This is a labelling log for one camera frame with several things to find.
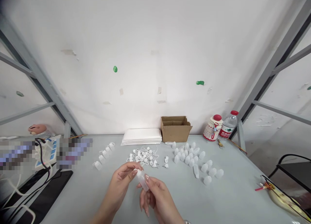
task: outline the gray metal frame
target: gray metal frame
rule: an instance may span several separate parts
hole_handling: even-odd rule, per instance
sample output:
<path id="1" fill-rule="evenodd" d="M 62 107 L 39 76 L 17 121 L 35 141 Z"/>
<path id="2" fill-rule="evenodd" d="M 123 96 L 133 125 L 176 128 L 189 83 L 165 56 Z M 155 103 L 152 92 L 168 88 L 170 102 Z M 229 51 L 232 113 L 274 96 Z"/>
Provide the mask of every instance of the gray metal frame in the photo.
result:
<path id="1" fill-rule="evenodd" d="M 310 23 L 311 0 L 306 0 L 297 17 L 284 36 L 279 47 L 275 51 L 251 93 L 244 102 L 241 110 L 239 111 L 238 126 L 233 131 L 230 139 L 232 139 L 235 133 L 237 133 L 241 148 L 245 147 L 242 124 L 251 114 L 256 105 L 311 125 L 311 119 L 308 117 L 303 117 L 301 115 L 260 102 L 261 97 L 264 95 L 279 72 L 311 53 L 311 45 L 309 45 L 291 57 L 293 51 L 307 30 L 310 28 Z"/>
<path id="2" fill-rule="evenodd" d="M 45 106 L 44 108 L 50 106 L 64 124 L 68 122 L 70 126 L 69 135 L 70 132 L 72 132 L 74 136 L 82 135 L 82 130 L 73 118 L 69 109 L 66 107 L 63 100 L 57 94 L 56 89 L 53 87 L 51 81 L 44 74 L 43 70 L 37 64 L 18 34 L 15 32 L 11 23 L 4 17 L 3 14 L 0 14 L 0 39 L 13 58 L 16 59 L 16 61 L 12 60 L 3 53 L 0 54 L 0 60 L 28 76 L 34 86 L 48 102 L 46 104 L 47 106 L 43 105 Z M 0 123 L 8 123 L 42 109 L 36 107 L 31 110 L 1 119 Z"/>

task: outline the table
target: table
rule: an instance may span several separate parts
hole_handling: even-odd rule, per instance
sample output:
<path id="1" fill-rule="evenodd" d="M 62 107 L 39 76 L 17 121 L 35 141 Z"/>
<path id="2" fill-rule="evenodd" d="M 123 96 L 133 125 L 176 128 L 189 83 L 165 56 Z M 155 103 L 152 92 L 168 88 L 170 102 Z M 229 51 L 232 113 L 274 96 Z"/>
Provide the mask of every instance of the table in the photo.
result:
<path id="1" fill-rule="evenodd" d="M 311 162 L 278 164 L 277 167 L 311 193 Z"/>
<path id="2" fill-rule="evenodd" d="M 92 138 L 93 146 L 73 167 L 73 175 L 64 187 L 60 196 L 46 215 L 42 224 L 50 223 L 88 223 L 94 216 L 105 196 L 113 172 L 125 163 L 133 149 L 141 146 L 120 146 L 122 136 L 85 136 Z M 192 224 L 198 223 L 303 223 L 300 217 L 293 216 L 276 206 L 266 191 L 255 192 L 261 182 L 262 172 L 230 142 L 225 142 L 225 149 L 220 149 L 216 142 L 208 142 L 202 136 L 189 136 L 188 143 L 196 142 L 200 151 L 204 150 L 204 160 L 213 160 L 213 167 L 224 170 L 221 179 L 212 179 L 209 186 L 203 184 L 207 174 L 200 171 L 196 179 L 193 168 L 183 162 L 174 163 L 174 152 L 171 146 L 144 145 L 158 147 L 159 168 L 144 166 L 150 176 L 157 177 L 167 185 L 177 209 L 184 219 Z M 103 169 L 98 171 L 92 166 L 98 160 L 98 152 L 110 143 L 116 144 L 116 150 L 108 158 Z M 164 165 L 164 157 L 169 156 L 169 168 Z M 113 223 L 157 223 L 154 212 L 150 218 L 140 211 L 139 193 L 136 179 L 129 185 L 123 204 L 117 212 Z"/>

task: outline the pixelated blur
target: pixelated blur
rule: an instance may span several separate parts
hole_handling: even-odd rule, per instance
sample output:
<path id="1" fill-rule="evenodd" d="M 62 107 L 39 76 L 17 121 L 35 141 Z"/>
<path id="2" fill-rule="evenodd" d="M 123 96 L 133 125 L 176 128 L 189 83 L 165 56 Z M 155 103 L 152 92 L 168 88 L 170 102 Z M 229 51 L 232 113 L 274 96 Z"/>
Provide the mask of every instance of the pixelated blur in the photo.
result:
<path id="1" fill-rule="evenodd" d="M 59 153 L 56 156 L 57 168 L 71 169 L 81 159 L 84 152 L 92 147 L 92 143 L 91 138 L 57 139 L 57 144 L 59 144 Z"/>
<path id="2" fill-rule="evenodd" d="M 13 171 L 22 162 L 32 161 L 34 141 L 0 141 L 0 174 Z"/>

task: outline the black cable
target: black cable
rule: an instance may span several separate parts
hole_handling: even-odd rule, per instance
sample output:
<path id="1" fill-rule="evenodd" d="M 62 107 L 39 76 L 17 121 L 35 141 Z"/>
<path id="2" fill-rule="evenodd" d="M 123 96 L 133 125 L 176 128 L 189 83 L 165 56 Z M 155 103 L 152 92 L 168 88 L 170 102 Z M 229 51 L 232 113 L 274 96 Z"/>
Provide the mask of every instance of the black cable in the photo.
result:
<path id="1" fill-rule="evenodd" d="M 304 157 L 304 156 L 297 155 L 297 154 L 285 154 L 285 155 L 283 155 L 283 156 L 280 158 L 278 164 L 281 164 L 282 161 L 283 161 L 283 159 L 284 159 L 285 157 L 287 157 L 287 156 L 296 156 L 296 157 L 300 157 L 300 158 L 307 159 L 307 160 L 311 161 L 311 159 L 306 158 L 306 157 Z M 274 171 L 268 176 L 268 178 L 271 178 L 271 176 L 273 176 L 273 175 L 277 172 L 278 169 L 279 169 L 279 168 L 276 167 L 276 168 L 274 169 Z"/>
<path id="2" fill-rule="evenodd" d="M 62 174 L 60 174 L 59 176 L 57 176 L 57 177 L 52 177 L 52 178 L 50 178 L 46 183 L 48 183 L 48 182 L 50 182 L 51 180 L 53 180 L 53 179 L 57 179 L 57 178 L 59 178 L 59 177 L 61 177 L 62 176 Z M 38 187 L 35 191 L 33 191 L 32 193 L 30 193 L 26 198 L 25 198 L 25 200 L 28 198 L 28 200 L 24 203 L 24 205 L 26 205 L 36 194 L 37 194 L 37 192 L 39 191 L 39 189 L 40 188 L 42 188 L 46 183 L 44 183 L 44 184 L 42 184 L 40 187 Z M 22 208 L 20 208 L 15 214 L 14 214 L 14 212 L 20 207 L 20 205 L 23 203 L 23 202 L 21 202 L 17 207 L 16 207 L 16 209 L 13 211 L 13 213 L 10 215 L 10 217 L 9 217 L 9 219 L 8 219 L 8 221 L 7 221 L 7 223 L 10 223 L 14 218 L 15 218 L 15 216 L 19 213 L 19 211 L 22 209 Z"/>
<path id="3" fill-rule="evenodd" d="M 280 192 L 282 192 L 285 196 L 287 196 L 288 198 L 290 198 L 290 200 L 295 204 L 297 205 L 305 214 L 308 218 L 311 219 L 311 215 L 308 214 L 308 212 L 306 212 L 301 206 L 300 204 L 298 204 L 293 198 L 291 198 L 289 195 L 287 195 L 284 191 L 282 191 L 278 186 L 276 186 L 269 178 L 267 178 L 266 176 L 264 175 L 261 175 L 262 177 L 265 178 L 266 182 L 268 183 L 268 180 L 269 180 L 269 183 L 273 184 L 273 186 L 275 186 L 278 190 L 280 190 Z M 298 213 L 301 217 L 303 217 L 305 220 L 307 220 L 309 223 L 311 223 L 308 219 L 306 219 L 304 216 L 302 216 L 300 213 Z"/>
<path id="4" fill-rule="evenodd" d="M 48 179 L 49 179 L 49 177 L 50 177 L 50 169 L 48 168 L 48 167 L 46 167 L 46 165 L 43 163 L 43 158 L 42 158 L 42 145 L 41 145 L 41 143 L 40 143 L 40 141 L 39 140 L 41 140 L 43 143 L 45 143 L 45 140 L 44 139 L 41 139 L 41 138 L 35 138 L 35 140 L 39 143 L 39 146 L 40 146 L 40 161 L 41 161 L 41 164 L 43 165 L 43 167 L 47 170 L 47 172 L 48 172 L 48 177 L 46 178 L 46 180 L 45 180 L 45 182 L 39 187 L 39 188 L 37 188 L 35 191 L 33 191 L 32 193 L 30 193 L 26 198 L 25 198 L 25 200 L 29 197 L 29 196 L 31 196 L 34 192 L 36 192 L 36 191 L 38 191 L 38 189 L 40 189 L 40 188 L 42 188 L 47 182 L 48 182 Z M 25 201 L 25 200 L 23 200 L 15 209 L 14 209 L 14 211 L 11 213 L 11 215 L 9 216 L 9 218 L 8 218 L 8 221 L 7 221 L 7 223 L 9 223 L 9 221 L 10 221 L 10 219 L 12 218 L 12 216 L 14 215 L 14 213 L 16 212 L 16 210 L 22 205 L 22 203 Z"/>

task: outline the finger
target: finger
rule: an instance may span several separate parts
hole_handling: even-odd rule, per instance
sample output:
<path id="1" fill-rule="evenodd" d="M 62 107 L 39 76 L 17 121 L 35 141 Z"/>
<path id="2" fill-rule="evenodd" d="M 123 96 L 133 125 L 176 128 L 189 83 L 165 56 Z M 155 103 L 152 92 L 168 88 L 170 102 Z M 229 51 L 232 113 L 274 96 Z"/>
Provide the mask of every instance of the finger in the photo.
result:
<path id="1" fill-rule="evenodd" d="M 146 191 L 141 190 L 140 195 L 139 195 L 139 206 L 140 206 L 140 211 L 143 211 L 143 205 L 144 205 L 144 197 L 145 197 Z"/>
<path id="2" fill-rule="evenodd" d="M 150 179 L 150 177 L 147 174 L 145 174 L 145 181 L 148 188 L 155 196 L 155 198 L 158 198 L 160 196 L 159 184 L 156 184 L 156 182 L 153 179 Z"/>
<path id="3" fill-rule="evenodd" d="M 156 205 L 156 199 L 155 199 L 155 197 L 154 197 L 154 195 L 152 194 L 152 193 L 150 193 L 150 206 L 151 206 L 151 208 L 155 208 L 155 205 Z"/>
<path id="4" fill-rule="evenodd" d="M 124 186 L 128 186 L 130 182 L 135 178 L 136 174 L 137 174 L 137 170 L 133 170 L 122 180 L 122 184 Z"/>
<path id="5" fill-rule="evenodd" d="M 140 165 L 139 162 L 127 162 L 125 164 L 123 164 L 122 166 L 120 166 L 116 172 L 119 173 L 119 172 L 124 172 L 126 171 L 127 169 L 139 169 L 139 170 L 143 170 L 143 167 Z"/>
<path id="6" fill-rule="evenodd" d="M 147 193 L 144 195 L 144 210 L 146 215 L 149 217 L 149 205 L 148 205 L 148 198 L 147 198 Z"/>

